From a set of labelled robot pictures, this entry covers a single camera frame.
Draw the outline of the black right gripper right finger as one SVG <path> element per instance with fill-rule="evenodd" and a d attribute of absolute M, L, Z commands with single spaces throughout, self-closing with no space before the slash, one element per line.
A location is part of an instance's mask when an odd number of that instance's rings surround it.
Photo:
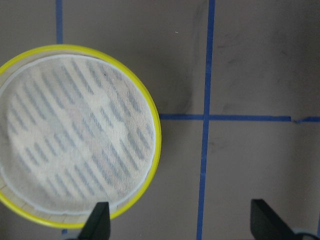
<path fill-rule="evenodd" d="M 255 240 L 293 240 L 295 233 L 263 200 L 250 202 L 250 231 Z"/>

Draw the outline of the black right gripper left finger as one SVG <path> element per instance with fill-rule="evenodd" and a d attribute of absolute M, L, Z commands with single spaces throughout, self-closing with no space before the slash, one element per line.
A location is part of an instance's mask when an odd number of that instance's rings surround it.
<path fill-rule="evenodd" d="M 98 202 L 84 224 L 78 240 L 109 240 L 111 236 L 108 202 Z"/>

